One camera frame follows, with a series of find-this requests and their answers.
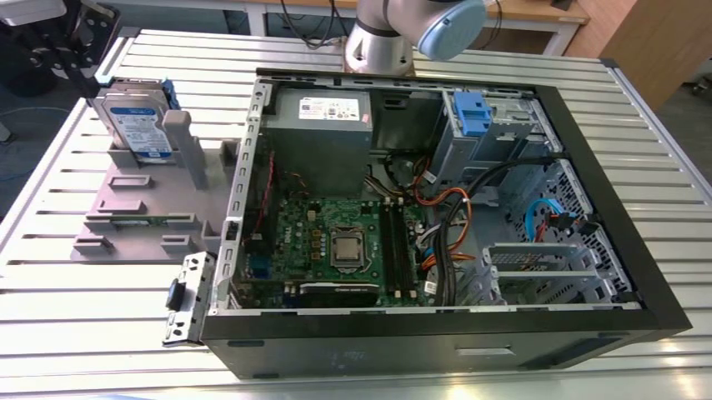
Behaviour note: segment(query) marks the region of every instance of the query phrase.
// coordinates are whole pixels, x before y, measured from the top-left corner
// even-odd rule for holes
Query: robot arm
[[[407,74],[417,46],[427,58],[446,60],[467,48],[487,18],[487,0],[359,0],[346,44],[352,72]]]
[[[89,0],[0,0],[0,40],[22,50],[35,68],[52,68],[85,98],[99,84],[92,67],[111,44],[119,11]]]

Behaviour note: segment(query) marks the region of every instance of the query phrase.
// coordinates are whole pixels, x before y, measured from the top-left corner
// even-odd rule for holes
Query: motherboard
[[[248,255],[240,304],[260,308],[407,307],[426,303],[415,275],[422,210],[398,202],[283,199],[276,246]]]

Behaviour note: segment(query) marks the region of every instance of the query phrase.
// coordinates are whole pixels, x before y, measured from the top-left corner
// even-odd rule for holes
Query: power supply label
[[[304,97],[299,100],[299,119],[360,121],[355,98]]]

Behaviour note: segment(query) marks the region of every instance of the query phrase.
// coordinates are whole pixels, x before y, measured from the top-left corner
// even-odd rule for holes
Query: slotted aluminum surface
[[[243,134],[256,67],[342,70],[332,47],[311,52],[296,40],[184,32],[121,38],[108,60],[100,73],[173,80],[205,148]],[[109,137],[80,101],[0,226],[0,393],[172,396],[209,388],[244,398],[712,398],[709,190],[624,78],[596,60],[487,52],[451,62],[419,56],[415,68],[425,77],[561,89],[694,328],[557,372],[238,382],[203,349],[160,346],[179,265],[69,261],[109,166]]]

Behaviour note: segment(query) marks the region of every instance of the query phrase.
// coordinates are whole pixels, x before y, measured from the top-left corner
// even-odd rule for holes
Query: sticker
[[[354,98],[304,97],[299,100],[299,119],[358,121],[358,100]]]
[[[437,176],[433,175],[433,173],[430,171],[425,171],[422,173],[422,177],[425,178],[425,180],[430,183],[435,183],[435,179],[437,179]]]
[[[157,115],[152,108],[112,107],[111,117],[116,128],[121,131],[123,140],[129,145],[131,151],[140,157],[161,158],[171,155],[168,138],[157,129]]]
[[[422,288],[422,291],[427,294],[435,294],[437,293],[437,283],[431,281],[425,281],[425,287]]]

